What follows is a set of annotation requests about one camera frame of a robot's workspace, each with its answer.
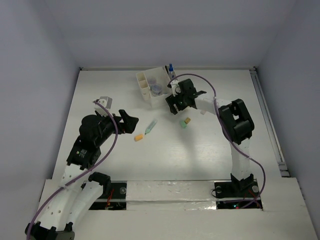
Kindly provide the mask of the clear blue spray bottle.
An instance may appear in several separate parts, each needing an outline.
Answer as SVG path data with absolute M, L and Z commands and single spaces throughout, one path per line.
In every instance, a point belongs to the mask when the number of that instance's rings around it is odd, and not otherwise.
M 169 78 L 172 80 L 176 77 L 176 73 L 174 71 L 173 65 L 169 64 Z

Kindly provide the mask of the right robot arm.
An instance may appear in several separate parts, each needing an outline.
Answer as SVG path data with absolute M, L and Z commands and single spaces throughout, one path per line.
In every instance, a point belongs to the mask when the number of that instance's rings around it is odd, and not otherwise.
M 172 94 L 165 100 L 170 112 L 176 115 L 190 107 L 215 115 L 221 125 L 222 133 L 231 149 L 232 170 L 230 181 L 217 182 L 213 196 L 222 198 L 244 198 L 254 185 L 254 175 L 250 167 L 250 138 L 255 129 L 249 111 L 241 99 L 233 101 L 209 98 L 206 91 L 197 91 L 192 80 L 172 80 L 167 85 Z

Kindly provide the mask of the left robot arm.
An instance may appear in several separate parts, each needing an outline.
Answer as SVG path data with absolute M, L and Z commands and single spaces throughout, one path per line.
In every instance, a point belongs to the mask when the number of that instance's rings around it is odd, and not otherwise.
M 105 113 L 85 116 L 66 160 L 57 190 L 39 207 L 25 229 L 28 240 L 73 240 L 75 229 L 92 204 L 112 195 L 109 175 L 95 171 L 105 158 L 101 145 L 111 136 L 132 134 L 139 122 L 120 109 L 119 115 Z

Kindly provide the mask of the orange highlighter cap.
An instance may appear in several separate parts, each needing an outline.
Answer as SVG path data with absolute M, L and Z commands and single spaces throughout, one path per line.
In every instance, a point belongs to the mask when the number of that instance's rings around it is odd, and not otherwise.
M 136 136 L 134 137 L 134 141 L 135 141 L 135 142 L 138 142 L 138 141 L 142 140 L 143 138 L 144 138 L 144 135 L 143 135 L 143 134 L 139 134 L 139 135 L 136 135 Z

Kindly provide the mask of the paperclip jar near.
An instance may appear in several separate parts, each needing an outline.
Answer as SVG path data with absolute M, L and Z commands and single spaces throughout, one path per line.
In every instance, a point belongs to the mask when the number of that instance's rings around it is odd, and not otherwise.
M 160 96 L 163 94 L 163 87 L 161 84 L 153 84 L 150 89 L 153 96 Z

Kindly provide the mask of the paperclip jar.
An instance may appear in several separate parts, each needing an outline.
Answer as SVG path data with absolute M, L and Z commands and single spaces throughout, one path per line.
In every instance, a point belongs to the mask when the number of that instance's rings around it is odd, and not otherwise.
M 161 84 L 153 84 L 150 89 L 153 96 L 160 96 L 163 94 L 163 87 Z
M 153 76 L 147 78 L 147 83 L 149 86 L 153 86 L 157 83 L 157 79 Z

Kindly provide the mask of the green uncapped highlighter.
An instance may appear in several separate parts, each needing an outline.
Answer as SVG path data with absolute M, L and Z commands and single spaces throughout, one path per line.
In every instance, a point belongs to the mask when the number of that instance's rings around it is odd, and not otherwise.
M 149 133 L 152 131 L 152 129 L 155 127 L 155 125 L 157 124 L 157 122 L 158 122 L 158 120 L 157 120 L 157 119 L 154 119 L 154 120 L 147 126 L 147 128 L 145 129 L 144 134 L 145 134 L 145 135 L 149 134 Z

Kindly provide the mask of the white perforated basket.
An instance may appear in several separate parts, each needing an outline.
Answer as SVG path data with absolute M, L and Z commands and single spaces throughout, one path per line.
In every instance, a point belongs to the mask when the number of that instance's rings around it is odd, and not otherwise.
M 162 85 L 163 88 L 163 94 L 159 96 L 153 96 L 150 88 L 150 99 L 146 101 L 150 104 L 152 108 L 161 107 L 167 104 L 166 98 L 172 94 L 172 90 L 167 87 L 170 79 L 169 76 L 165 70 L 165 67 L 156 67 L 148 70 L 143 70 L 146 79 L 149 77 L 154 77 L 157 80 L 157 84 Z

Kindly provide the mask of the cream divided organizer far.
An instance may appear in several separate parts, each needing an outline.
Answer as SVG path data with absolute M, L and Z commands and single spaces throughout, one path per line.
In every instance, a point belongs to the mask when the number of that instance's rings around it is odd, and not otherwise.
M 164 69 L 170 80 L 173 80 L 177 76 L 172 63 L 165 65 Z

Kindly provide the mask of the green highlighter cap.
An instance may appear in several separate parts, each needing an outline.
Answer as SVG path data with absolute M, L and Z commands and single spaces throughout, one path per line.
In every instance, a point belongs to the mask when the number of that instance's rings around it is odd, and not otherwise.
M 187 124 L 186 124 L 186 122 L 185 122 L 184 120 L 181 120 L 179 123 L 180 123 L 180 126 L 181 126 L 183 129 L 185 129 L 185 128 L 187 127 Z

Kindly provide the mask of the paperclip jar far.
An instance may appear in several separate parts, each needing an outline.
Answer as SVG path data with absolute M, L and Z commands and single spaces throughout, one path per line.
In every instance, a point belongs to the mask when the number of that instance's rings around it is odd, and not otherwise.
M 157 79 L 153 76 L 147 78 L 147 83 L 149 86 L 153 86 L 157 83 Z

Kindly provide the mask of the cream divided side organizer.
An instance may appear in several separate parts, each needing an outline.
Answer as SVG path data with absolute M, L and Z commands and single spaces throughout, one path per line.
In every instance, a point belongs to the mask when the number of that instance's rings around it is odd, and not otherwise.
M 148 101 L 150 99 L 150 86 L 148 84 L 147 78 L 143 71 L 138 72 L 136 74 L 136 79 L 138 82 L 139 90 L 142 95 L 144 101 Z

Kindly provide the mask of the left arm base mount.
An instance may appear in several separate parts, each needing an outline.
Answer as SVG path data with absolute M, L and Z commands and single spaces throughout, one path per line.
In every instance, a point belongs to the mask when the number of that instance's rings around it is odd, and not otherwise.
M 89 210 L 126 210 L 126 194 L 127 194 L 127 182 L 126 181 L 111 181 L 111 177 L 107 174 L 100 172 L 92 173 L 87 181 L 84 181 L 81 185 L 82 192 L 87 189 L 86 185 L 88 182 L 98 182 L 102 185 L 102 195 L 97 198 Z

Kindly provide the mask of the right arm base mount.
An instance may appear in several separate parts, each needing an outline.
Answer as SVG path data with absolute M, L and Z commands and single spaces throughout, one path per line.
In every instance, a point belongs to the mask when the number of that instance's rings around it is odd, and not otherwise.
M 231 173 L 230 180 L 214 183 L 211 195 L 218 209 L 263 209 L 260 189 L 252 173 L 241 180 Z

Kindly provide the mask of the aluminium table edge rail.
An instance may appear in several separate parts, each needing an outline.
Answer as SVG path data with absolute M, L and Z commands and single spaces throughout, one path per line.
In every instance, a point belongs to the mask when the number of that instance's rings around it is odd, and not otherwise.
M 272 149 L 275 155 L 275 159 L 277 161 L 277 165 L 282 178 L 290 178 L 290 171 L 287 167 L 287 163 L 285 161 L 284 155 L 282 153 L 281 145 L 278 140 L 278 136 L 276 134 L 276 130 L 267 106 L 267 102 L 262 90 L 262 86 L 259 80 L 258 72 L 255 67 L 249 70 L 250 77 L 257 95 L 257 99 L 262 111 L 263 119 L 266 125 L 266 129 L 271 141 Z

